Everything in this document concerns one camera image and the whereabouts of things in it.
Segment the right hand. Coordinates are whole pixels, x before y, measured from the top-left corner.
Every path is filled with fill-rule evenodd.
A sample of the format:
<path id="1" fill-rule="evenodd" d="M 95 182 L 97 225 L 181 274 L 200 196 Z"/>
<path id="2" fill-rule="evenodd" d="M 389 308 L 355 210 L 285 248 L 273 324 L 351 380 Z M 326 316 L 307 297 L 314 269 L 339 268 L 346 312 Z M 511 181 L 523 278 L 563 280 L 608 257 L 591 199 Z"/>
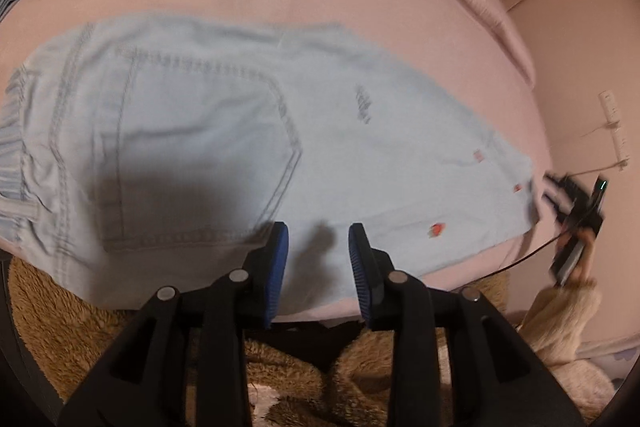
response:
<path id="1" fill-rule="evenodd" d="M 577 238 L 584 244 L 582 257 L 577 261 L 574 270 L 570 273 L 567 283 L 570 285 L 587 285 L 593 281 L 591 277 L 594 256 L 596 255 L 596 236 L 591 229 L 580 229 L 576 232 Z"/>

